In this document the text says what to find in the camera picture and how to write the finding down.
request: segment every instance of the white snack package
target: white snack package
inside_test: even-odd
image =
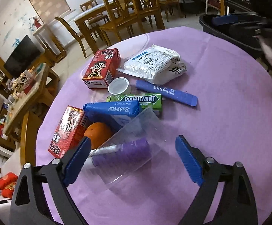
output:
[[[163,85],[186,72],[186,65],[179,53],[161,46],[152,45],[130,58],[118,69],[156,85]]]

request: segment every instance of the blue wrapped snack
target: blue wrapped snack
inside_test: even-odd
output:
[[[141,106],[139,101],[97,102],[85,104],[83,110],[90,122],[103,122],[116,133],[141,112]]]

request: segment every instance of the window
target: window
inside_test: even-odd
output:
[[[60,16],[70,8],[66,0],[29,0],[43,23],[52,22],[55,17]]]

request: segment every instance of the red pillow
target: red pillow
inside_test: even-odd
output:
[[[4,177],[0,179],[0,190],[3,190],[10,183],[16,182],[18,176],[14,173],[7,173]]]
[[[4,198],[9,198],[12,199],[12,195],[15,189],[16,182],[12,182],[9,185],[7,185],[3,190],[2,190],[2,196]]]

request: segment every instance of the purple tablecloth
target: purple tablecloth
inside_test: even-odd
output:
[[[90,225],[176,225],[198,191],[175,151],[174,139],[183,134],[205,156],[229,165],[243,162],[261,224],[272,211],[271,77],[235,45],[187,27],[152,32],[112,47],[126,59],[152,44],[176,50],[187,62],[187,73],[166,85],[196,95],[198,106],[163,101],[161,120],[171,129],[171,141],[152,162],[110,190],[91,193],[81,173],[68,187],[80,212]],[[37,165],[53,159],[48,147],[67,105],[82,108],[85,103],[105,101],[107,90],[89,90],[81,80],[89,62],[66,81],[40,127]],[[135,85],[136,78],[128,78]],[[45,192],[52,215],[60,222],[47,186]],[[207,220],[212,219],[219,198],[217,193]]]

